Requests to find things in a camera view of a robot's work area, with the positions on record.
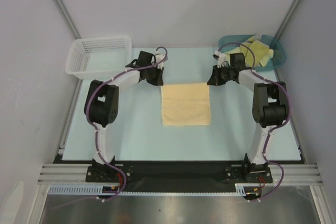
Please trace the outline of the yellow cream towel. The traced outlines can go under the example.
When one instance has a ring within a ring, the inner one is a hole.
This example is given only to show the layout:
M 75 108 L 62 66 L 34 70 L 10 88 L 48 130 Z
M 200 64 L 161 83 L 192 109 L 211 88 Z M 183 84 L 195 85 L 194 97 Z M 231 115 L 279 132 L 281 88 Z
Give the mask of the yellow cream towel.
M 209 86 L 206 83 L 161 86 L 161 118 L 164 126 L 210 125 Z

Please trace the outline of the yellow-green grey towel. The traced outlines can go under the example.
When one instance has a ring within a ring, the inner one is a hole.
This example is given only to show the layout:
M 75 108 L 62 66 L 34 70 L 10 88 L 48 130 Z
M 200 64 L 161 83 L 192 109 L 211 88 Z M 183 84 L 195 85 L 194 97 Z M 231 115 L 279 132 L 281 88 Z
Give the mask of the yellow-green grey towel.
M 274 51 L 263 42 L 261 37 L 254 35 L 243 42 L 243 46 L 239 46 L 240 52 L 244 54 L 245 63 L 247 66 L 252 67 L 254 58 L 250 51 L 255 55 L 255 67 L 265 67 L 274 55 Z

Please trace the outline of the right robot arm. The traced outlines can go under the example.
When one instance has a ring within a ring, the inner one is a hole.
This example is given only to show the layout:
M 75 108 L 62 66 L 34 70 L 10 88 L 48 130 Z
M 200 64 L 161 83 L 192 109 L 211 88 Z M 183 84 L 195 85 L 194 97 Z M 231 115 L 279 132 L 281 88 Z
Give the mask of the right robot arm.
M 247 87 L 253 92 L 252 116 L 256 122 L 253 142 L 246 153 L 242 178 L 254 183 L 260 178 L 257 166 L 268 163 L 267 149 L 275 130 L 283 127 L 290 119 L 290 103 L 284 82 L 275 82 L 259 75 L 252 67 L 246 66 L 242 53 L 226 55 L 216 51 L 213 54 L 217 64 L 207 82 L 209 86 L 222 86 L 229 81 Z

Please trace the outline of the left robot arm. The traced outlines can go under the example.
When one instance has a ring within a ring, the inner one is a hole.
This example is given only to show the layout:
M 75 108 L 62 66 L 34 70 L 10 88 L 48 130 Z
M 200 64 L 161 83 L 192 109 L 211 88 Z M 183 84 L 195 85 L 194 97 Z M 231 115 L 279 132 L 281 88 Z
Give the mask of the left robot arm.
M 164 62 L 167 61 L 167 49 L 158 47 L 155 53 L 141 51 L 138 58 L 111 79 L 103 82 L 93 80 L 87 94 L 84 113 L 87 122 L 94 128 L 94 162 L 101 164 L 97 176 L 104 182 L 115 178 L 113 165 L 115 154 L 107 141 L 109 126 L 116 120 L 121 91 L 145 80 L 153 86 L 163 85 Z

